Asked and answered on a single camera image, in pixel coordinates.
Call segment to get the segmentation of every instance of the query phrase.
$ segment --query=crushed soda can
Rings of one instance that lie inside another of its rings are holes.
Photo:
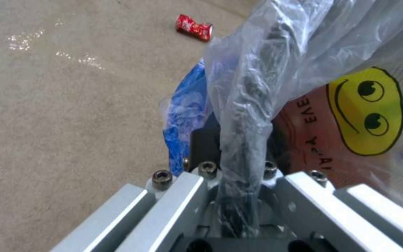
[[[175,29],[178,32],[192,35],[201,41],[207,42],[211,39],[212,24],[194,21],[190,16],[180,14],[175,22]]]

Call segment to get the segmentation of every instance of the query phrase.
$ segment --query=yellow smiley face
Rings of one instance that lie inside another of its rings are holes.
[[[372,67],[327,87],[329,105],[347,148],[357,155],[389,150],[403,128],[402,93],[385,70]]]

